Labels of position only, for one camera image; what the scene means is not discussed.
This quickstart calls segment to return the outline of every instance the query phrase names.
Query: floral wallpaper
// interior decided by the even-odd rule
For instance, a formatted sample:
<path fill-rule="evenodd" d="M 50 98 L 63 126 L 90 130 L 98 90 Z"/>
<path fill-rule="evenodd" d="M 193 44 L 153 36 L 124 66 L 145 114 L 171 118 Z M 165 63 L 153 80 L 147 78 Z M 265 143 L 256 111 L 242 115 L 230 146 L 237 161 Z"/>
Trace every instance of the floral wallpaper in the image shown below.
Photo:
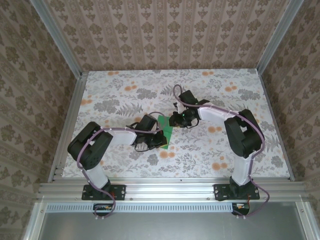
<path fill-rule="evenodd" d="M 320 220 L 320 1 L 305 0 L 262 77 L 297 180 Z"/>
<path fill-rule="evenodd" d="M 154 111 L 171 116 L 176 110 L 175 84 L 191 90 L 199 101 L 207 99 L 235 111 L 251 110 L 266 144 L 254 161 L 253 177 L 289 177 L 256 69 L 91 71 L 73 137 L 91 121 L 105 127 L 125 127 Z M 232 175 L 236 159 L 224 124 L 202 120 L 192 129 L 173 128 L 168 149 L 137 152 L 132 146 L 119 145 L 108 148 L 100 164 L 111 178 L 223 178 Z M 82 176 L 68 155 L 63 177 Z"/>
<path fill-rule="evenodd" d="M 28 0 L 0 1 L 0 239 L 17 240 L 46 182 L 75 86 Z"/>
<path fill-rule="evenodd" d="M 45 0 L 83 71 L 255 68 L 289 0 Z"/>

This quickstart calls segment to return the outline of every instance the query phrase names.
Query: table surface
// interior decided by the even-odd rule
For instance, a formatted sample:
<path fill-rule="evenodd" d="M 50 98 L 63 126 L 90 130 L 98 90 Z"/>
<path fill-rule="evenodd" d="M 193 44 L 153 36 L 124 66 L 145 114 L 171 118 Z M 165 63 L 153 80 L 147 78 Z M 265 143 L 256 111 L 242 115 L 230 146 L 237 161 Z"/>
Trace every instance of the table surface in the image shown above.
<path fill-rule="evenodd" d="M 175 84 L 191 90 L 198 100 L 234 111 L 251 110 L 266 142 L 252 176 L 290 176 L 256 69 L 89 72 L 73 138 L 91 121 L 124 127 L 153 111 L 170 116 L 175 111 Z M 168 149 L 136 152 L 132 146 L 119 145 L 108 148 L 100 164 L 111 178 L 219 178 L 232 174 L 235 157 L 224 126 L 200 121 L 192 129 L 174 128 Z M 62 176 L 83 177 L 70 155 Z"/>

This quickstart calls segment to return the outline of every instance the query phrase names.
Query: purple cable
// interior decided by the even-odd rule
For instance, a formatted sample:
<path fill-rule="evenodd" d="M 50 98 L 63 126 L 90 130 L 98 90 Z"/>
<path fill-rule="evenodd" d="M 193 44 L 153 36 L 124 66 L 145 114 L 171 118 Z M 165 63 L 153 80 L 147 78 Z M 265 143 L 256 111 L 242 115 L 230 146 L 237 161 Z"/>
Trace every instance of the purple cable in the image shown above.
<path fill-rule="evenodd" d="M 254 158 L 255 158 L 258 154 L 260 154 L 261 152 L 263 152 L 263 150 L 265 149 L 265 146 L 266 146 L 264 136 L 262 135 L 262 133 L 260 132 L 260 130 L 259 130 L 251 121 L 249 121 L 248 119 L 246 119 L 245 117 L 241 116 L 240 114 L 238 114 L 238 113 L 236 113 L 236 112 L 234 112 L 234 111 L 226 110 L 226 109 L 223 109 L 223 108 L 218 107 L 218 106 L 215 106 L 215 105 L 192 105 L 192 104 L 184 103 L 184 102 L 181 101 L 180 98 L 176 95 L 176 91 L 175 91 L 176 88 L 179 88 L 179 89 L 180 89 L 180 93 L 182 93 L 182 87 L 181 87 L 181 85 L 179 85 L 179 84 L 176 84 L 176 85 L 173 86 L 173 96 L 174 96 L 175 99 L 176 99 L 177 101 L 179 101 L 181 104 L 183 104 L 183 105 L 185 105 L 185 106 L 188 106 L 188 107 L 197 107 L 197 108 L 202 107 L 202 108 L 217 109 L 217 110 L 219 110 L 219 111 L 221 111 L 221 112 L 228 113 L 228 114 L 232 114 L 232 115 L 234 115 L 234 116 L 237 116 L 237 117 L 240 118 L 241 120 L 245 121 L 246 123 L 248 123 L 248 124 L 256 131 L 256 133 L 259 135 L 259 137 L 260 137 L 260 139 L 261 139 L 261 142 L 262 142 L 262 146 L 261 146 L 261 148 L 260 148 L 259 151 L 257 151 L 255 154 L 253 154 L 253 155 L 251 156 L 250 168 L 249 168 L 248 177 L 249 177 L 249 179 L 250 179 L 250 182 L 251 182 L 253 185 L 255 185 L 257 188 L 261 189 L 263 192 L 266 193 L 267 199 L 266 199 L 265 202 L 260 206 L 260 208 L 259 208 L 258 210 L 256 210 L 256 211 L 248 214 L 247 217 L 250 217 L 250 216 L 256 214 L 257 212 L 259 212 L 259 211 L 264 207 L 264 205 L 265 205 L 265 204 L 269 201 L 269 199 L 270 199 L 270 194 L 269 194 L 266 190 L 264 190 L 262 187 L 260 187 L 258 184 L 256 184 L 256 183 L 252 180 L 252 178 L 251 178 L 251 172 L 252 172 L 252 166 L 253 166 L 253 163 L 254 163 Z"/>
<path fill-rule="evenodd" d="M 151 113 L 149 113 L 149 114 L 150 114 L 150 115 L 151 115 L 151 114 L 160 114 L 160 115 L 162 115 L 163 117 L 165 117 L 165 115 L 164 115 L 162 112 L 159 112 L 159 111 L 153 111 L 153 112 L 151 112 Z M 115 208 L 116 208 L 116 200 L 115 200 L 115 198 L 114 198 L 110 193 L 108 193 L 107 191 L 104 191 L 104 190 L 98 188 L 94 183 L 92 183 L 92 182 L 90 181 L 88 175 L 86 174 L 86 172 L 83 171 L 84 168 L 83 168 L 83 167 L 81 166 L 81 164 L 80 164 L 80 159 L 81 159 L 81 156 L 82 156 L 82 154 L 84 153 L 85 149 L 87 148 L 87 146 L 90 144 L 90 142 L 91 142 L 93 139 L 95 139 L 95 137 L 96 137 L 98 134 L 100 134 L 100 133 L 103 132 L 103 131 L 111 131 L 111 130 L 119 131 L 119 130 L 125 130 L 125 131 L 129 131 L 129 132 L 133 132 L 133 133 L 136 132 L 136 133 L 143 133 L 143 134 L 152 134 L 152 133 L 157 133 L 157 132 L 162 131 L 163 128 L 165 127 L 165 125 L 166 125 L 166 122 L 164 122 L 164 125 L 163 125 L 161 128 L 159 128 L 159 129 L 157 129 L 157 130 L 154 130 L 154 131 L 135 130 L 135 129 L 131 129 L 131 128 L 129 128 L 129 127 L 104 127 L 104 128 L 101 128 L 100 130 L 98 130 L 97 132 L 95 132 L 95 133 L 86 141 L 86 143 L 84 144 L 84 146 L 83 146 L 82 149 L 80 150 L 79 155 L 78 155 L 78 157 L 77 157 L 77 159 L 76 159 L 76 166 L 81 170 L 81 172 L 83 173 L 83 175 L 84 175 L 84 177 L 86 178 L 86 180 L 88 181 L 88 183 L 89 183 L 95 190 L 100 191 L 100 192 L 106 194 L 109 198 L 111 198 L 111 200 L 112 200 L 112 202 L 113 202 L 111 211 L 110 211 L 106 216 L 103 216 L 103 217 L 100 217 L 100 216 L 97 215 L 97 209 L 99 208 L 99 206 L 103 206 L 103 204 L 100 204 L 99 206 L 97 206 L 97 207 L 95 208 L 95 210 L 94 210 L 94 215 L 95 215 L 97 218 L 104 219 L 104 218 L 109 217 L 109 216 L 112 214 L 112 212 L 115 210 Z"/>

